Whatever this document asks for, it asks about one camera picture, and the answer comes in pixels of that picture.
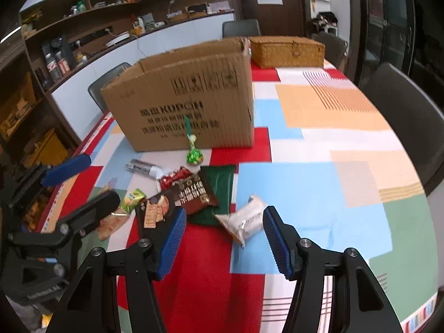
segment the black chair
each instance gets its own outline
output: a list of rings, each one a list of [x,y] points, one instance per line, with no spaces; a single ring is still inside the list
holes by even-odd
[[[259,22],[255,19],[225,21],[222,24],[222,36],[261,36],[261,29],[259,29]]]
[[[387,62],[362,91],[398,136],[429,195],[444,178],[444,114],[417,84]]]
[[[89,94],[101,111],[105,112],[108,110],[108,108],[104,98],[102,97],[100,89],[130,66],[131,65],[127,62],[122,62],[120,65],[117,65],[108,72],[104,73],[88,87]]]
[[[344,54],[347,51],[347,41],[323,31],[318,35],[314,34],[312,38],[326,46],[326,60],[338,69],[344,58]]]

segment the blue rubber fingertip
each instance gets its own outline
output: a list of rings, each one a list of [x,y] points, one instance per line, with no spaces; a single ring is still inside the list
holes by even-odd
[[[267,209],[264,210],[263,225],[279,273],[285,275],[286,279],[289,279],[293,274],[293,268],[290,264],[290,251],[287,244],[285,244],[278,226]]]
[[[48,170],[41,183],[43,187],[56,186],[72,176],[81,173],[91,165],[91,159],[86,154],[77,155]]]
[[[176,216],[176,220],[160,251],[159,268],[156,273],[158,280],[162,280],[171,271],[185,228],[186,212],[185,209],[181,208],[181,212]]]

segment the dining table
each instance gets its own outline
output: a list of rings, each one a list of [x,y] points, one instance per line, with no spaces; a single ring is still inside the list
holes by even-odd
[[[389,298],[405,333],[417,331],[437,301],[437,245],[418,174],[390,125],[343,73],[252,64],[254,146],[202,149],[202,165],[235,164],[230,212],[252,194],[323,249],[358,249]],[[56,187],[38,229],[110,185],[121,198],[156,181],[131,173],[140,159],[170,169],[187,150],[135,152],[111,113],[104,114],[75,154],[91,166]],[[199,167],[188,166],[192,171]],[[83,238],[79,264],[96,246],[125,249],[139,237],[134,211],[108,239]],[[296,282],[279,274],[265,233],[234,242],[221,226],[188,222],[171,272],[154,282],[168,332],[281,332]],[[125,277],[117,279],[122,332],[130,333]],[[325,277],[319,333],[327,333],[332,277]]]

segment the basket latch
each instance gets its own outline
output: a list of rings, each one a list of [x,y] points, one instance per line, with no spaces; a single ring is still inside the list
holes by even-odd
[[[299,52],[299,45],[297,44],[297,43],[295,43],[295,42],[293,42],[293,47],[292,47],[292,55],[293,56],[300,56],[301,55],[301,53]]]

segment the cardboard box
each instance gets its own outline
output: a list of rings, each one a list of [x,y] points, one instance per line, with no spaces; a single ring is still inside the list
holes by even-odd
[[[242,37],[147,57],[101,90],[135,151],[253,146],[249,42]]]

